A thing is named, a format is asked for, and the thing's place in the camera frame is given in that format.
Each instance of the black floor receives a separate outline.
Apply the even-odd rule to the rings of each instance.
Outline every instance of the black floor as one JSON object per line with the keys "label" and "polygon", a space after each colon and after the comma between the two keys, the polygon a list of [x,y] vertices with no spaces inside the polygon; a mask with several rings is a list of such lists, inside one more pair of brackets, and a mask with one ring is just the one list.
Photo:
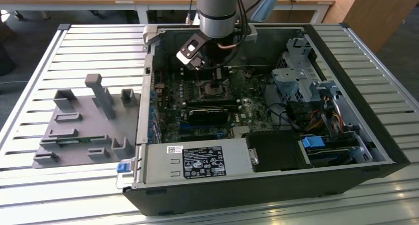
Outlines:
{"label": "black floor", "polygon": [[[26,81],[36,69],[40,58],[48,47],[58,24],[125,24],[124,11],[100,11],[104,19],[86,11],[49,12],[50,19],[44,21],[38,12],[21,12],[24,21],[9,17],[6,24],[14,31],[4,42],[5,49],[17,68],[8,75],[0,76],[0,83]],[[405,23],[395,32],[384,48],[377,54],[379,59],[400,80],[413,97],[419,99],[419,7],[413,9]],[[0,128],[18,99],[25,83],[0,84]]]}

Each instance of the aluminum table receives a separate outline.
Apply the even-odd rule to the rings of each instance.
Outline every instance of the aluminum table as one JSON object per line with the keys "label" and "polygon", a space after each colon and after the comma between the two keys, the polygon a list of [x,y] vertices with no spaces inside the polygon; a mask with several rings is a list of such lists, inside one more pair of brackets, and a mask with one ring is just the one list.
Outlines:
{"label": "aluminum table", "polygon": [[141,89],[142,25],[72,25],[57,30],[0,132],[0,223],[5,224],[413,224],[419,217],[419,104],[349,28],[314,25],[411,166],[344,194],[145,217],[114,187],[116,165],[32,169],[56,89],[84,87],[100,73],[110,93]]}

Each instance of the wooden cabinet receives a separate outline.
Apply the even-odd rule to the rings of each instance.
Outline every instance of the wooden cabinet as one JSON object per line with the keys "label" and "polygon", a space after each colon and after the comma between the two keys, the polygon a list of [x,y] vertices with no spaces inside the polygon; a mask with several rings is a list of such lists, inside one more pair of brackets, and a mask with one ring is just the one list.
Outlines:
{"label": "wooden cabinet", "polygon": [[324,23],[348,23],[372,52],[377,52],[419,0],[334,0]]}

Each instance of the metal bracket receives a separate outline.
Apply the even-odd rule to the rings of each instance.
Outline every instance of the metal bracket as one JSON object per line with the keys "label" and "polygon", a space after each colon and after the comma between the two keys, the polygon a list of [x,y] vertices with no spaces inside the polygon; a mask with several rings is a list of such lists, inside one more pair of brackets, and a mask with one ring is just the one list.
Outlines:
{"label": "metal bracket", "polygon": [[150,45],[158,40],[158,27],[156,25],[144,26],[142,40],[145,45]]}

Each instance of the warning label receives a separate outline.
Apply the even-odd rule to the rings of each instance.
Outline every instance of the warning label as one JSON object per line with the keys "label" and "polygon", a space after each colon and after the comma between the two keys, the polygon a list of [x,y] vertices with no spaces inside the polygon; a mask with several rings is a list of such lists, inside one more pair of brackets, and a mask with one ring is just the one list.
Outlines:
{"label": "warning label", "polygon": [[221,146],[182,149],[182,176],[185,179],[224,176]]}

